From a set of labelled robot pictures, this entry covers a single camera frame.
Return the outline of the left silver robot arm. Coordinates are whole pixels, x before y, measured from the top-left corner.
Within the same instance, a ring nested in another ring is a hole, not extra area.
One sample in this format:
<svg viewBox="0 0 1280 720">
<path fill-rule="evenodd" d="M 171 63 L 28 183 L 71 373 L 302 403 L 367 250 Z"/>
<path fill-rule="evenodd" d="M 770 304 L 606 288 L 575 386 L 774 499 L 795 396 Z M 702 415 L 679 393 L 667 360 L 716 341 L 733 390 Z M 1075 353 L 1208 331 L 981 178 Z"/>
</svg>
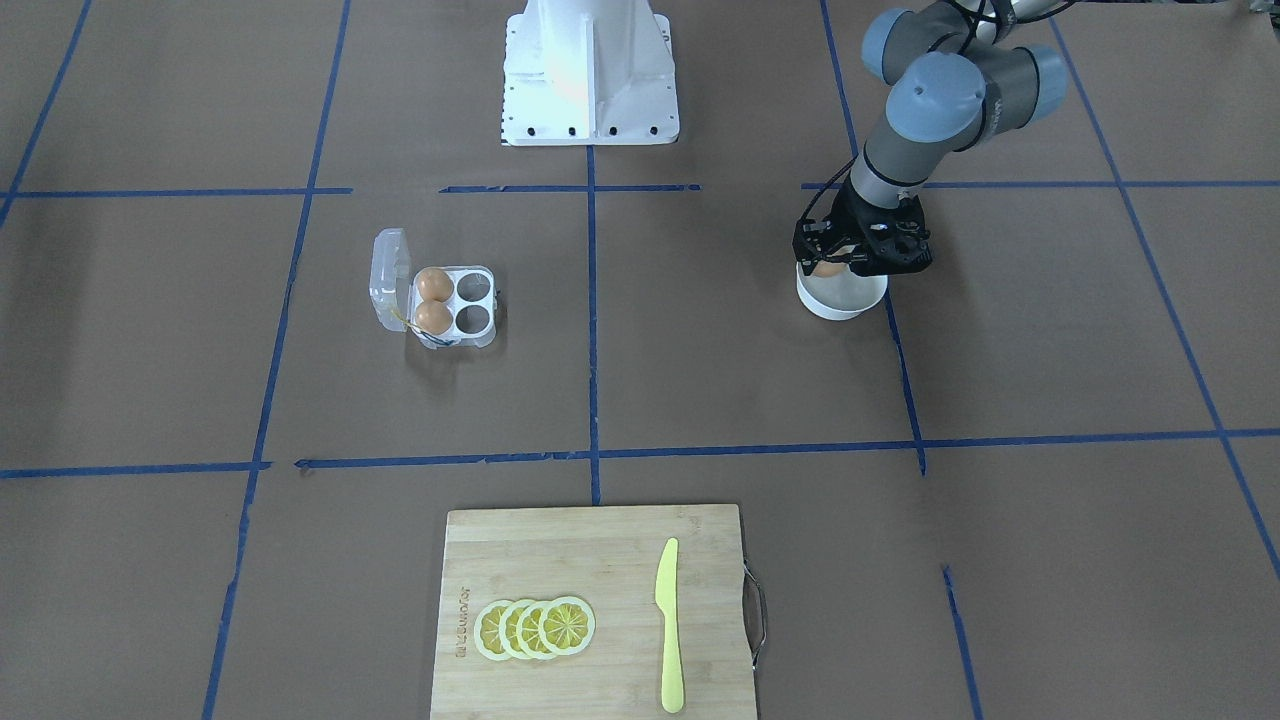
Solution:
<svg viewBox="0 0 1280 720">
<path fill-rule="evenodd" d="M 1042 45 L 1009 47 L 1015 28 L 1047 20 L 1065 1 L 934 1 L 878 15 L 861 42 L 864 67 L 888 87 L 884 109 L 842 170 L 827 217 L 794 236 L 806 274 L 833 266 L 860 277 L 923 272 L 931 232 L 918 196 L 942 160 L 1050 117 L 1068 68 Z"/>
</svg>

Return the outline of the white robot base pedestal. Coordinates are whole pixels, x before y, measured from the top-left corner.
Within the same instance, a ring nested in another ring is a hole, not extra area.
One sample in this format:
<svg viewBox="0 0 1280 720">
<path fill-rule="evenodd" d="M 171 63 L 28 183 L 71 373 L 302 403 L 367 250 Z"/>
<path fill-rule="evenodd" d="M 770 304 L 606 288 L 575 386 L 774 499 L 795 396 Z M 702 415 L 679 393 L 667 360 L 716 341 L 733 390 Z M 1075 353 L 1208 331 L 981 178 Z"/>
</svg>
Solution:
<svg viewBox="0 0 1280 720">
<path fill-rule="evenodd" d="M 650 3 L 527 1 L 504 41 L 503 145 L 678 141 L 672 28 Z"/>
</svg>

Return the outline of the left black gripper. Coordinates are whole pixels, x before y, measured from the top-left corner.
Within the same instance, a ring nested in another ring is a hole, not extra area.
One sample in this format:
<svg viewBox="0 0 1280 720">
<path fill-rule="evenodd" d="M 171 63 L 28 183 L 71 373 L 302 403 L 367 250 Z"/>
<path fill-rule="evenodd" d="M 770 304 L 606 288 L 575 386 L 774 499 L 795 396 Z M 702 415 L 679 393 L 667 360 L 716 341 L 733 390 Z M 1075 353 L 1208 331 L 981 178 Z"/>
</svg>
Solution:
<svg viewBox="0 0 1280 720">
<path fill-rule="evenodd" d="M 928 263 L 929 229 L 918 197 L 881 208 L 842 184 L 826 217 L 820 251 L 833 256 L 850 247 L 859 263 Z"/>
</svg>

